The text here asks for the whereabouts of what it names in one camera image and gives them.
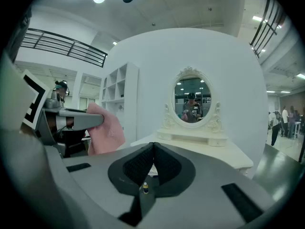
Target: beige wall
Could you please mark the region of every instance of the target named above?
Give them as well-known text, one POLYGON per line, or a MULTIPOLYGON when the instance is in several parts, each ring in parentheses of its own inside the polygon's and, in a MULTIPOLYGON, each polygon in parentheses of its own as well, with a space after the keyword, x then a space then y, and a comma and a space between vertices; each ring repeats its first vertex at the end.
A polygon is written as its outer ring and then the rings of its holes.
POLYGON ((304 115, 305 113, 303 113, 303 108, 305 107, 305 92, 280 97, 280 104, 281 111, 283 111, 284 106, 286 106, 286 110, 289 111, 290 106, 293 105, 295 110, 297 110, 301 115, 304 115))

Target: person in white shirt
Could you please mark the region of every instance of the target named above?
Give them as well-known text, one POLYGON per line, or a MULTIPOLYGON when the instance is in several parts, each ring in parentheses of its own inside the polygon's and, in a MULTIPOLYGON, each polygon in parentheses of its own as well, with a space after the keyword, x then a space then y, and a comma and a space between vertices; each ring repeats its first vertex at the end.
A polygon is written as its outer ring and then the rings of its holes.
POLYGON ((278 131, 280 129, 281 114, 278 111, 269 114, 269 125, 272 128, 271 146, 276 142, 278 131))
POLYGON ((288 135, 288 112, 286 110, 286 106, 284 106, 284 110, 282 112, 282 118, 283 118, 283 122, 284 122, 284 124, 283 124, 284 129, 282 129, 281 136, 283 136, 283 134, 284 134, 284 136, 287 136, 288 135))

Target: white column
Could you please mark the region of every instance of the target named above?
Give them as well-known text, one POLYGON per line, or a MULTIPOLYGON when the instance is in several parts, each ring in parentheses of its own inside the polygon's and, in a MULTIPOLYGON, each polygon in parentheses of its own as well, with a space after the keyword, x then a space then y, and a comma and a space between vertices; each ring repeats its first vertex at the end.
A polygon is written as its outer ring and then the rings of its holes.
POLYGON ((72 93, 72 103, 71 103, 72 109, 79 109, 80 107, 81 78, 82 78, 82 72, 77 71, 74 87, 73 87, 73 93, 72 93))

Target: backpack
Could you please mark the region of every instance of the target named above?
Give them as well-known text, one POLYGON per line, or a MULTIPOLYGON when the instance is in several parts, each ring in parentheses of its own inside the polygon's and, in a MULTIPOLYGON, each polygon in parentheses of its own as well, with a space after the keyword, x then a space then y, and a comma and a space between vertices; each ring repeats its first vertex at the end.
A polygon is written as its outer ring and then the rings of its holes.
POLYGON ((275 116, 276 116, 277 120, 278 120, 279 122, 281 122, 281 119, 282 119, 281 114, 280 114, 278 111, 275 111, 274 113, 275 113, 275 116))

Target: vanity tabletop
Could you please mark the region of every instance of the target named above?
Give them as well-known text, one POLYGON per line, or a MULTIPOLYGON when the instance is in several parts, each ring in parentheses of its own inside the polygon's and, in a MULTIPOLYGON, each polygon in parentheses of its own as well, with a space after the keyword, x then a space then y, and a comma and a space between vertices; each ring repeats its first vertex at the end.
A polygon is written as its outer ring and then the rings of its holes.
POLYGON ((147 144, 149 142, 158 142, 181 147, 199 154, 208 155, 220 159, 232 166, 234 169, 245 169, 253 166, 253 161, 232 141, 227 140, 224 147, 208 146, 200 143, 182 142, 176 140, 163 140, 156 136, 156 133, 146 136, 136 142, 131 143, 131 146, 139 144, 147 144))

